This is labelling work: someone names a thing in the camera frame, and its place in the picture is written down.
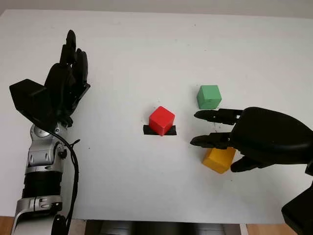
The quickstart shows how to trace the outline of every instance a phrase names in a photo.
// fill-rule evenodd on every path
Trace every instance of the silver metal forearm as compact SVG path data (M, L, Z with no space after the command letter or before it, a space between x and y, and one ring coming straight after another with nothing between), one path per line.
M58 123L55 133L65 139L67 129ZM26 162L25 187L22 199L17 202L12 235L20 221L31 222L33 215L40 213L45 217L62 209L60 182L67 151L55 136L35 125L30 129L30 136L32 144Z

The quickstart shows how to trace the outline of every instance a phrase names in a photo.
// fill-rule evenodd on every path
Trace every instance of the black cable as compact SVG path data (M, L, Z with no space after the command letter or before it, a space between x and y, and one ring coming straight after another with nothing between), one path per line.
M69 144L60 135L58 135L58 134L56 134L54 132L50 132L50 131L47 131L47 132L50 133L51 135L53 135L54 137L58 138L60 141L62 141L64 143L64 145L69 149L71 161L72 161L73 166L74 166L74 182L73 182L72 199L71 199L70 208L69 208L69 211L68 211L68 214L67 214L67 217L66 217L67 234L68 234L69 228L70 228L70 223L71 223L71 220L72 220L74 204L75 204L75 200L76 200L77 192L78 192L78 177L79 177L78 161L77 161L77 157L76 157L76 154L75 154L75 151L74 151L73 147L80 140L76 140L74 143Z

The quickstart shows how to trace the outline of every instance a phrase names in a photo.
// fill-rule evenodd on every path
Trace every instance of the white tabletop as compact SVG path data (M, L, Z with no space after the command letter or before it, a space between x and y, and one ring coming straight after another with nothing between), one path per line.
M0 17L0 215L14 215L31 143L31 123L15 110L9 85L26 78L43 84L69 29L88 54L91 84L68 134L81 139L73 217L283 221L281 207L311 183L306 166L217 174L201 164L205 149L189 142L231 127L193 114L200 85L217 84L221 108L269 108L312 127L313 20L43 10ZM177 136L143 135L160 105L176 115ZM69 160L65 170L68 201Z

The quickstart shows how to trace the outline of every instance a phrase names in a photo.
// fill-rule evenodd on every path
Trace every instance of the wooden floor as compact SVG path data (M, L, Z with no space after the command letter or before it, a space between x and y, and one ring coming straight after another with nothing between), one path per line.
M247 224L249 235L296 235L287 224Z
M0 216L0 234L1 235L10 235L12 226L13 226L12 217Z
M10 235L12 225L12 217L0 216L0 235ZM247 230L249 235L296 235L286 224L248 224Z

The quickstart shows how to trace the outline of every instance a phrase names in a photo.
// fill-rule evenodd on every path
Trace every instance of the black base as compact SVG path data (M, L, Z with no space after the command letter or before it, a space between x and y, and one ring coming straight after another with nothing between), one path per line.
M149 125L143 125L143 134L145 135L154 135L158 136L158 133L150 128ZM166 132L165 136L176 136L176 126L172 126L168 132Z

